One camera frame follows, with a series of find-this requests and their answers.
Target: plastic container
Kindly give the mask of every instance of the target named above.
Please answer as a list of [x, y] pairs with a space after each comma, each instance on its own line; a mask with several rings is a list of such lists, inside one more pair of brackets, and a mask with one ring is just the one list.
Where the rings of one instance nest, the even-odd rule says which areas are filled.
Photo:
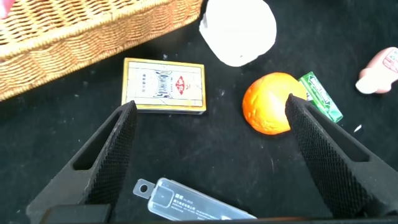
[[389, 47], [380, 51], [359, 74], [355, 87], [364, 94], [387, 93], [398, 80], [398, 49]]
[[150, 212], [173, 221], [241, 220], [256, 217], [166, 178], [156, 185], [138, 180], [133, 193], [150, 198]]

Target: black surface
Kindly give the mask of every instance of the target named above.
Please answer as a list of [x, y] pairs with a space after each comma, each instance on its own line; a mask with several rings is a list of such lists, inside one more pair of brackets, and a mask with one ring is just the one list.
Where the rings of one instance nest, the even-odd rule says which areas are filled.
[[[268, 53], [243, 67], [220, 62], [198, 21], [0, 103], [0, 217], [26, 223], [26, 205], [121, 101], [123, 59], [202, 63], [202, 116], [139, 114], [136, 142], [113, 220], [162, 220], [132, 195], [138, 178], [176, 180], [257, 217], [329, 217], [292, 133], [265, 136], [244, 120], [241, 100], [263, 75], [313, 71], [344, 118], [339, 125], [398, 169], [398, 88], [364, 96], [358, 73], [398, 46], [398, 1], [267, 1], [277, 21]], [[362, 124], [362, 129], [353, 133]]]

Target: printed label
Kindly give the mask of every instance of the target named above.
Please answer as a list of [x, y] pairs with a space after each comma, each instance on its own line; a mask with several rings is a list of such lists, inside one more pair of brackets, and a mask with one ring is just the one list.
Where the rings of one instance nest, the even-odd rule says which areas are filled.
[[383, 65], [389, 70], [398, 73], [398, 50], [393, 49], [383, 60]]

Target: pink object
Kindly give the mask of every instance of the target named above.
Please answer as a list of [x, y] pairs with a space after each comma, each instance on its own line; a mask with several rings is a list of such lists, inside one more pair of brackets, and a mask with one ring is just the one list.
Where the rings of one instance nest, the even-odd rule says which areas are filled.
[[364, 94], [387, 93], [398, 80], [398, 49], [389, 47], [380, 51], [359, 74], [356, 88]]
[[15, 0], [0, 0], [0, 19], [5, 19]]

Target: orange fruit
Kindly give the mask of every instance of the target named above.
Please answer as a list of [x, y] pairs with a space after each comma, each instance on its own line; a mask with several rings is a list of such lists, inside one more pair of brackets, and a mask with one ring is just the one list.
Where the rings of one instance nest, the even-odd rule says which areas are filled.
[[285, 115], [285, 103], [289, 94], [307, 99], [307, 91], [295, 78], [275, 72], [255, 81], [243, 97], [243, 115], [257, 131], [279, 134], [290, 130]]

